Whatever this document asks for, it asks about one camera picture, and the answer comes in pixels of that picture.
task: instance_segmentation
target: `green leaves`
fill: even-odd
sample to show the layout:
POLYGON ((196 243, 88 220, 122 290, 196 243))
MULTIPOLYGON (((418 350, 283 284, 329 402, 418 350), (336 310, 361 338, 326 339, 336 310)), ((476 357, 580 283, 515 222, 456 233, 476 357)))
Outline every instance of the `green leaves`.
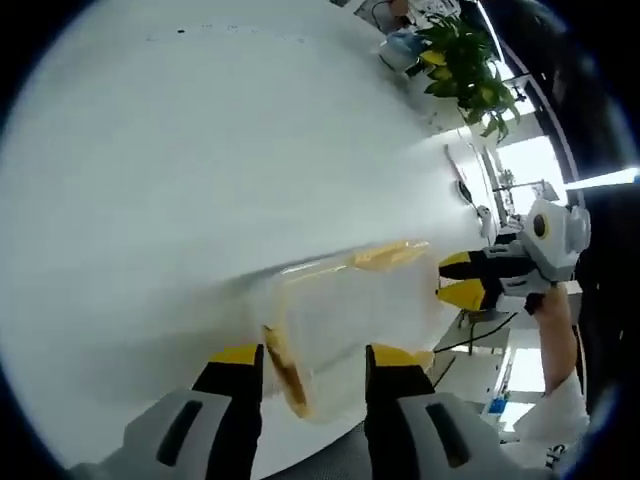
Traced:
POLYGON ((484 129, 484 132, 480 134, 481 137, 487 138, 493 132, 498 130, 498 141, 500 143, 502 140, 509 135, 509 127, 507 127, 507 122, 504 121, 502 115, 500 114, 491 114, 491 120, 487 124, 487 128, 484 129))
POLYGON ((457 98, 458 107, 463 110, 469 125, 489 116, 482 136, 488 137, 497 131, 498 142, 501 142, 509 134, 502 114, 509 110, 519 122, 520 112, 497 68, 495 74, 489 68, 492 48, 488 35, 453 15, 435 14, 427 20, 431 27, 416 32, 430 42, 421 58, 427 64, 435 65, 427 74, 434 82, 425 93, 457 98))
POLYGON ((440 98, 455 97, 458 94, 458 84, 452 78, 438 80, 430 84, 425 93, 430 93, 440 98))

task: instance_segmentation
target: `white sleeve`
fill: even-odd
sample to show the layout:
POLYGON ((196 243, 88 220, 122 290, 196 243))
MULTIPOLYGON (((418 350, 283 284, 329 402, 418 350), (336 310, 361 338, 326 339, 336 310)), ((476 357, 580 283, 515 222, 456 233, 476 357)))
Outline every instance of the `white sleeve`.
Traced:
POLYGON ((521 441, 573 443, 587 431, 584 398, 574 370, 551 395, 542 399, 516 422, 513 429, 521 441))

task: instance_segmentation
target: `white table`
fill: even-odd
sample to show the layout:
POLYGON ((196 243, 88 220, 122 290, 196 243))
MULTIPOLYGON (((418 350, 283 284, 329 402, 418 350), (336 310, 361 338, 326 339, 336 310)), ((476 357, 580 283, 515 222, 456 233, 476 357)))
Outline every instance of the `white table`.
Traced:
MULTIPOLYGON (((319 1, 114 0, 43 59, 0 150, 0 347, 63 465, 100 460, 213 351, 256 340, 246 278, 228 279, 403 237, 440 256, 485 244, 443 146, 475 158, 456 132, 425 140, 380 41, 319 1)), ((303 433, 258 452, 288 453, 256 477, 357 421, 288 427, 279 405, 264 435, 303 433)))

